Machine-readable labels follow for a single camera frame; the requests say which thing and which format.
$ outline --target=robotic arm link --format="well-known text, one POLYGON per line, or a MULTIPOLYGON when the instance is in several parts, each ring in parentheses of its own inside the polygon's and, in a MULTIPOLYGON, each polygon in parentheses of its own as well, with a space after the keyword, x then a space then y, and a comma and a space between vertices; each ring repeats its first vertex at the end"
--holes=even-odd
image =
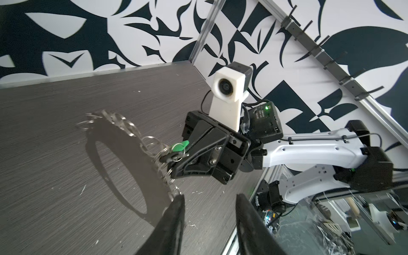
POLYGON ((263 210, 283 213, 301 199, 334 188, 373 192, 392 185, 393 164, 380 147, 370 145, 369 130, 360 120, 322 133, 282 133, 273 102, 245 104, 252 69, 233 62, 215 73, 209 114, 187 114, 183 139, 186 154, 169 163, 173 179, 212 175, 223 184, 238 169, 250 172, 279 164, 317 164, 287 181, 269 184, 256 197, 263 210), (244 111, 243 106, 252 107, 244 111), (240 129, 249 119, 249 126, 240 129))

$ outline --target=dark wood table surface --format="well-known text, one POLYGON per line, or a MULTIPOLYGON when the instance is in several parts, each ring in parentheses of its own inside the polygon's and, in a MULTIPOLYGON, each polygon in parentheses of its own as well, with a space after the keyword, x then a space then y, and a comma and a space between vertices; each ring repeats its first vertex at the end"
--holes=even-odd
MULTIPOLYGON (((189 62, 1 89, 0 253, 134 254, 153 226, 108 187, 75 124, 107 109, 143 135, 174 144, 186 113, 200 108, 208 90, 189 62)), ((135 177, 106 146, 97 148, 117 189, 145 212, 151 201, 135 177)), ((213 177, 177 179, 186 198, 182 254, 220 254, 235 226, 236 194, 249 197, 260 176, 239 172, 228 185, 213 177)))

